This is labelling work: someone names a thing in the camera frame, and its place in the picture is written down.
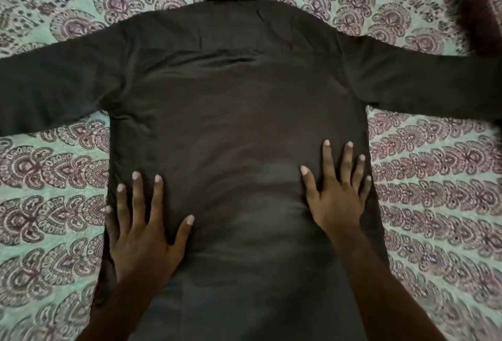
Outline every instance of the hand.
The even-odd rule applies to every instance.
[[[336,179],[333,156],[329,140],[322,147],[323,186],[317,191],[314,176],[306,167],[301,166],[303,181],[307,188],[307,203],[316,224],[334,241],[341,231],[356,228],[360,230],[359,218],[364,211],[364,203],[371,188],[371,177],[367,176],[360,190],[364,173],[364,155],[357,159],[352,180],[353,144],[348,142],[343,148],[340,182]]]
[[[111,207],[107,207],[106,229],[110,235],[110,254],[115,264],[117,281],[132,272],[141,274],[142,284],[160,289],[169,281],[185,255],[185,244],[194,217],[189,215],[181,224],[173,245],[167,244],[162,223],[163,181],[155,176],[150,220],[145,222],[143,180],[133,173],[133,218],[129,215],[125,185],[117,187],[118,226]]]

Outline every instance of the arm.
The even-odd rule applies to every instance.
[[[337,33],[354,93],[373,107],[440,117],[502,118],[502,57],[430,55]]]
[[[0,136],[108,109],[126,87],[129,21],[0,60]]]
[[[167,244],[162,222],[162,178],[155,177],[148,223],[145,222],[141,175],[133,173],[133,180],[132,221],[127,207],[126,187],[122,184],[117,188],[118,226],[111,208],[106,215],[117,287],[105,305],[91,317],[77,341],[127,340],[154,295],[171,279],[185,254],[193,216],[183,221],[174,244]]]
[[[368,341],[445,341],[423,309],[392,276],[360,230],[359,220],[371,188],[364,171],[364,156],[352,171],[352,143],[345,146],[340,182],[336,178],[329,142],[323,145],[323,188],[317,191],[314,176],[301,172],[314,221],[328,235],[339,255],[361,314]]]

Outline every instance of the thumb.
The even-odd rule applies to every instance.
[[[186,217],[185,220],[181,223],[178,232],[176,233],[176,239],[174,240],[173,248],[177,253],[179,253],[179,255],[185,255],[185,245],[192,231],[194,220],[195,217],[193,215]]]

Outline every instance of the forearm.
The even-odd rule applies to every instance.
[[[345,229],[330,238],[350,281],[368,341],[445,341],[359,229]]]
[[[77,341],[127,340],[158,291],[157,285],[144,278],[136,271],[120,282]]]

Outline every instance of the patterned bedsheet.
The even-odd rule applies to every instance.
[[[0,0],[0,54],[196,1]],[[465,53],[457,0],[281,1],[351,35]],[[368,116],[392,272],[448,338],[502,339],[495,128],[376,109]],[[0,138],[0,340],[73,340],[85,326],[102,252],[108,124],[97,112],[44,133]]]

